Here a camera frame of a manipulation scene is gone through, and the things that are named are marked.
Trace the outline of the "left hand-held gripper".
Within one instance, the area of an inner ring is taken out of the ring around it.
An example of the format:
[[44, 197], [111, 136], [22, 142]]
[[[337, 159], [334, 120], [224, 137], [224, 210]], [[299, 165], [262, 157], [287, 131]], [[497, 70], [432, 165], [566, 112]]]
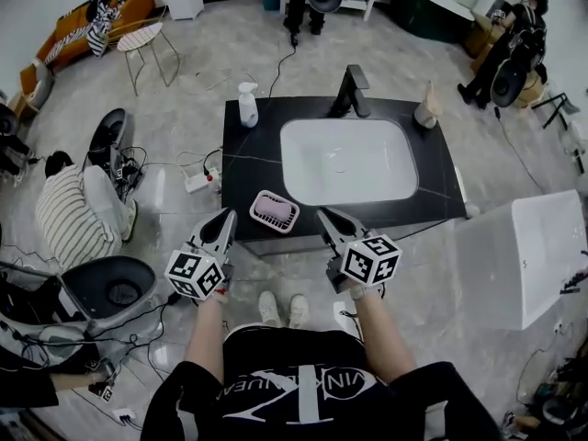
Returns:
[[190, 243], [174, 250], [164, 271], [164, 277], [179, 295], [192, 300], [228, 299], [234, 266], [227, 253], [234, 241], [237, 214], [224, 208], [207, 214], [190, 234]]

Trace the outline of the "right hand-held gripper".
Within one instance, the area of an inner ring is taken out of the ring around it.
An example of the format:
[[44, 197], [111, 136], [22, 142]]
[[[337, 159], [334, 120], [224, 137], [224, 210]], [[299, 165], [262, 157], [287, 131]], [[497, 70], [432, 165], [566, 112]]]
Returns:
[[318, 208], [316, 220], [327, 245], [346, 243], [327, 264], [326, 275], [336, 293], [373, 288], [395, 276], [402, 250], [388, 235], [364, 238], [368, 234], [364, 224], [335, 208]]

